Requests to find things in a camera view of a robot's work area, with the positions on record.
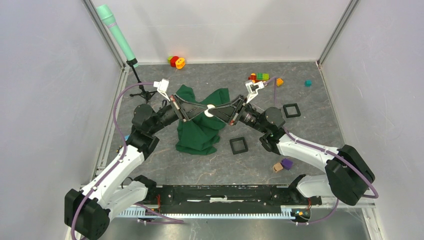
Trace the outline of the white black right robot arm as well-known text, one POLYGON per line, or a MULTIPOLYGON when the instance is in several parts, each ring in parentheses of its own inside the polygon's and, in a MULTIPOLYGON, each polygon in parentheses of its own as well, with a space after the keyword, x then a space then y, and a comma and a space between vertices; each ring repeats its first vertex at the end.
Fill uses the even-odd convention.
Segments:
POLYGON ((353 146, 330 147, 294 135, 284 127, 285 119, 279 108, 269 107, 258 112, 241 98, 216 107, 209 104, 205 115, 231 126, 244 123, 263 134, 259 141, 266 151, 295 158, 321 170, 322 175, 303 176, 289 189, 289 199, 295 204, 302 204, 309 197, 334 196, 354 206, 361 198, 379 197, 373 186, 374 173, 353 146))

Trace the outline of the green fabric garment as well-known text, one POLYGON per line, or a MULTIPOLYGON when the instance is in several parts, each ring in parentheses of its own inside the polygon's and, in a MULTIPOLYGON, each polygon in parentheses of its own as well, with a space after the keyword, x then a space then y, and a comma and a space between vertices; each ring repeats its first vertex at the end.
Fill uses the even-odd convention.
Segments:
MULTIPOLYGON (((183 100, 202 105, 222 105, 230 102, 228 88, 219 88, 208 95, 204 100, 197 101, 191 87, 182 85, 176 94, 183 100)), ((217 151, 214 144, 220 141, 219 132, 226 126, 216 117, 199 114, 188 122, 180 121, 177 127, 177 151, 191 155, 210 155, 217 151)))

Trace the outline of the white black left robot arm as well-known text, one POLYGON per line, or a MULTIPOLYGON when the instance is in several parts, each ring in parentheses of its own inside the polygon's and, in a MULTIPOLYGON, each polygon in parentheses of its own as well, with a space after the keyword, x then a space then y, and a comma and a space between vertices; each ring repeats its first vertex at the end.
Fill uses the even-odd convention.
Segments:
POLYGON ((80 190, 71 189, 64 198, 64 223, 88 240, 99 239, 112 220, 132 205, 143 201, 153 203, 157 190, 140 181, 132 181, 118 189, 125 178, 140 166, 154 151, 159 139, 155 133, 177 120, 188 122, 205 114, 212 105, 188 102, 176 94, 168 97, 170 103, 158 111, 149 104, 134 109, 132 130, 112 162, 90 183, 80 190))

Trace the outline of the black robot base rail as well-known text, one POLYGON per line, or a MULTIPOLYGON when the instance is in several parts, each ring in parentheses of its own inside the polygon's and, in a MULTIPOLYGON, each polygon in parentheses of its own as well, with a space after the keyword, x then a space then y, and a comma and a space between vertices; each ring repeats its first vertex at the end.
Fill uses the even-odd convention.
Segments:
POLYGON ((282 206, 301 208, 322 204, 319 196, 301 195, 293 183, 158 185, 143 175, 134 181, 147 187, 141 203, 158 206, 162 214, 277 214, 282 206))

